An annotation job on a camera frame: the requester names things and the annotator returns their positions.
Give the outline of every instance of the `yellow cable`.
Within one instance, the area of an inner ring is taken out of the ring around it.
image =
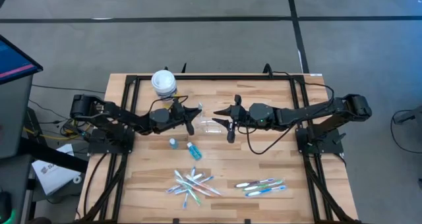
[[[85,128],[85,131],[87,131],[90,127],[91,127],[91,124],[88,124],[88,126]],[[24,130],[25,130],[25,132],[29,132],[30,134],[35,134],[34,131],[29,130],[29,129],[25,128],[25,127],[24,127]],[[68,137],[68,138],[60,138],[60,137],[48,136],[48,135],[44,135],[44,134],[41,134],[40,136],[41,137],[44,137],[44,138],[54,139],[54,140],[72,140],[72,139],[75,139],[75,138],[79,137],[79,134],[78,135],[74,135],[72,137]]]

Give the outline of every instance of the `gray floor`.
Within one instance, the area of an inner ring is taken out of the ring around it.
[[[421,15],[422,0],[295,0],[299,16]],[[287,0],[6,0],[0,18],[289,15]],[[357,211],[368,223],[420,223],[422,155],[399,150],[390,118],[422,104],[422,22],[301,22],[309,69],[337,96],[363,94],[366,123],[342,130]],[[301,72],[291,22],[2,24],[0,34],[44,66],[35,84],[105,90],[112,72]],[[31,99],[67,115],[74,92],[33,88]],[[56,120],[31,105],[39,120]],[[55,130],[54,126],[45,126]],[[413,123],[395,128],[422,151]],[[36,215],[71,221],[77,198],[42,202]]]

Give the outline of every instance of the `green toothbrush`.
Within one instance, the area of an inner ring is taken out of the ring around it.
[[[254,190],[254,189],[257,189],[257,188],[266,188],[266,187],[269,187],[269,186],[278,185],[278,184],[282,184],[282,183],[283,183],[283,180],[272,182],[270,184],[255,185],[255,186],[244,188],[243,191],[251,191],[251,190]]]

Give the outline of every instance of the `blue toothbrush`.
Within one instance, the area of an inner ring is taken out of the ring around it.
[[[287,188],[286,185],[280,185],[280,186],[274,187],[274,188],[266,188],[264,190],[250,192],[250,193],[247,193],[245,196],[246,197],[252,197],[252,196],[257,196],[257,195],[265,194],[265,193],[268,193],[268,192],[285,190],[286,188]]]

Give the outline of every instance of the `monitor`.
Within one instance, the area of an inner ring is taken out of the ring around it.
[[[0,85],[42,71],[41,65],[0,35]]]

